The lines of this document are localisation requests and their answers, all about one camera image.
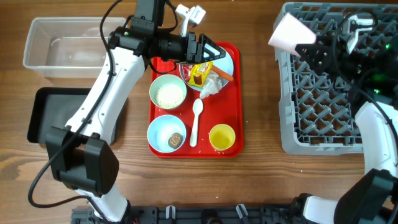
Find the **blue bowl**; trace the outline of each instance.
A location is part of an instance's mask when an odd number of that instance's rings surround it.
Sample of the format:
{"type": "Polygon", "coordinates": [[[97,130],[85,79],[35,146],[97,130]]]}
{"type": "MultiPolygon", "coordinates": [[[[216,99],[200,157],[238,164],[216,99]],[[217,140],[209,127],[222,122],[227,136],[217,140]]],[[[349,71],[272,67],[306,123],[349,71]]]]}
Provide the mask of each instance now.
{"type": "Polygon", "coordinates": [[[173,115],[159,116],[148,127],[148,142],[152,148],[161,153],[170,153],[179,149],[187,138],[187,129],[180,118],[173,115]],[[169,138],[172,134],[182,135],[181,145],[174,149],[169,146],[169,138]]]}

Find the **bowl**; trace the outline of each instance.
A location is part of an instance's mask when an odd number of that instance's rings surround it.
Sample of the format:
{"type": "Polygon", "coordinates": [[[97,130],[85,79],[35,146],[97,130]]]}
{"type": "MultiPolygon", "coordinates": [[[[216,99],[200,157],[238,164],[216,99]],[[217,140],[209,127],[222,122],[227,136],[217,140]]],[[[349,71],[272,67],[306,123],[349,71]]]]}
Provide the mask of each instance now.
{"type": "MultiPolygon", "coordinates": [[[[219,69],[221,69],[222,71],[224,71],[224,72],[226,72],[226,73],[228,73],[228,74],[230,74],[232,76],[234,74],[234,62],[232,61],[232,58],[231,58],[230,54],[227,51],[225,51],[225,52],[226,52],[225,57],[217,59],[217,60],[214,60],[213,61],[213,65],[217,66],[219,69]]],[[[183,82],[185,82],[189,87],[193,88],[196,91],[202,91],[202,88],[197,87],[197,86],[193,86],[193,85],[189,85],[185,81],[184,72],[182,70],[182,66],[183,65],[180,64],[179,66],[180,66],[179,67],[180,76],[181,76],[181,79],[183,80],[183,82]]],[[[227,80],[225,80],[223,78],[220,78],[220,79],[221,79],[221,83],[222,83],[223,87],[228,84],[227,80]]]]}
{"type": "Polygon", "coordinates": [[[165,110],[172,110],[177,107],[179,107],[182,102],[184,102],[185,97],[187,96],[187,86],[185,85],[184,81],[176,75],[161,75],[158,78],[156,78],[152,84],[150,85],[149,88],[149,96],[150,100],[159,108],[165,109],[165,110]],[[169,90],[165,91],[166,95],[163,95],[161,97],[168,99],[169,105],[165,105],[161,102],[157,101],[156,95],[160,88],[164,88],[164,90],[169,90]],[[182,100],[177,99],[177,94],[181,90],[182,92],[182,100]]]}
{"type": "Polygon", "coordinates": [[[187,129],[180,118],[173,115],[157,117],[148,127],[147,138],[150,146],[161,153],[171,153],[179,149],[187,138],[187,129]],[[174,149],[169,146],[169,138],[172,134],[182,135],[181,145],[174,149]]]}
{"type": "Polygon", "coordinates": [[[209,133],[210,144],[216,151],[225,151],[235,143],[235,131],[227,124],[217,124],[209,133]]]}

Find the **bowl of rice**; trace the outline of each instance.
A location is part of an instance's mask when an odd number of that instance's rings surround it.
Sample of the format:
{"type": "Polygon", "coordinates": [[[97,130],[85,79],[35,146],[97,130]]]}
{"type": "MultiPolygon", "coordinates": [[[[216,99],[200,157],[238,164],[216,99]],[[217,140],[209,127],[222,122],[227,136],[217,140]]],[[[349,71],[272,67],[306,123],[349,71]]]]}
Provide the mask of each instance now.
{"type": "Polygon", "coordinates": [[[187,86],[176,75],[161,75],[149,88],[150,100],[159,108],[172,110],[179,107],[187,96],[187,86]]]}

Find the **yellow snack package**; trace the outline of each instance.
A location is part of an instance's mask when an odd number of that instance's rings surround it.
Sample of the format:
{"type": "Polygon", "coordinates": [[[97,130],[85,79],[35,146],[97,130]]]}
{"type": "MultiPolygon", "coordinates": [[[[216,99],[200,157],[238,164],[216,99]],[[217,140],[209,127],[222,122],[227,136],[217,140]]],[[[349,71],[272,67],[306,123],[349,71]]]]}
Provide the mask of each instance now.
{"type": "Polygon", "coordinates": [[[209,74],[212,66],[213,62],[206,62],[194,65],[191,70],[191,77],[188,84],[202,87],[203,84],[205,84],[206,77],[209,74]]]}

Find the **red tray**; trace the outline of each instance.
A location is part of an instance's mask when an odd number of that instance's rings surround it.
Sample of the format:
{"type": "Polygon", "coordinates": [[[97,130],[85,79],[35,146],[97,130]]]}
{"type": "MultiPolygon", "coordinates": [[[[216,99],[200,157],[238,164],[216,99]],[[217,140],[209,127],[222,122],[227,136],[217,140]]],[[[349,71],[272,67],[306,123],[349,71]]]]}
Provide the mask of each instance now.
{"type": "MultiPolygon", "coordinates": [[[[196,147],[189,145],[193,124],[192,106],[195,99],[199,98],[199,92],[187,86],[187,97],[185,101],[175,110],[163,110],[152,102],[150,103],[149,123],[158,116],[165,114],[174,115],[182,120],[187,128],[187,138],[184,144],[175,152],[161,153],[153,149],[149,144],[150,151],[160,158],[232,158],[238,155],[243,148],[243,116],[242,116],[242,87],[241,87],[241,59],[238,49],[231,43],[218,42],[232,57],[234,62],[234,81],[224,86],[219,93],[210,95],[203,99],[203,112],[199,115],[198,144],[196,147]],[[223,152],[215,151],[209,140],[209,132],[217,124],[228,124],[236,134],[233,146],[223,152]]],[[[158,71],[173,69],[172,62],[163,62],[159,58],[153,61],[158,71]]],[[[180,77],[179,67],[170,74],[180,77]]],[[[160,75],[152,72],[152,81],[160,75]]]]}

